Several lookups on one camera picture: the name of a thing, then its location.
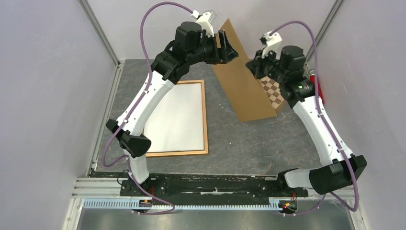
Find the brown backing board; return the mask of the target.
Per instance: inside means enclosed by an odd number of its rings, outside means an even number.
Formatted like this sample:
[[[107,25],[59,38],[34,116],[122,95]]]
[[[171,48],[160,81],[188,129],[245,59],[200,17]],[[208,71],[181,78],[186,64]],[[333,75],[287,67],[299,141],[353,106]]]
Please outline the brown backing board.
[[[249,58],[230,19],[220,29],[226,32],[238,57],[227,64],[214,65],[213,69],[238,119],[247,122],[276,117],[287,102],[281,95],[267,92],[245,66]]]

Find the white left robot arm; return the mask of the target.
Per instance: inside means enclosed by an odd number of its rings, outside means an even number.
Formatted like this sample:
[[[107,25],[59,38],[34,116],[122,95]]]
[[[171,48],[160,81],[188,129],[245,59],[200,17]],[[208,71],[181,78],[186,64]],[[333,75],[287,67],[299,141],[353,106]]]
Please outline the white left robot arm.
[[[192,65],[227,64],[237,57],[238,52],[224,30],[209,35],[198,23],[183,22],[177,27],[174,40],[150,64],[144,85],[128,108],[117,119],[107,121],[112,139],[118,140],[124,151],[123,158],[133,180],[132,190],[138,195],[144,196],[150,190],[146,153],[151,140],[143,134],[143,129],[157,105],[189,73]]]

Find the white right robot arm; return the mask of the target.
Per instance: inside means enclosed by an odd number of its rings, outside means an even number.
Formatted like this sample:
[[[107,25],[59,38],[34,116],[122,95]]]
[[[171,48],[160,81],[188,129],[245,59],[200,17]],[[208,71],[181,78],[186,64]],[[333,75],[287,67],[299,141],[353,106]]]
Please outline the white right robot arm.
[[[269,77],[279,84],[281,95],[301,119],[321,162],[315,169],[290,169],[278,174],[277,191],[290,195],[296,188],[314,189],[324,195],[347,186],[355,186],[367,161],[339,136],[326,114],[315,83],[304,76],[305,56],[298,46],[285,46],[280,57],[274,51],[260,49],[246,63],[256,79]]]

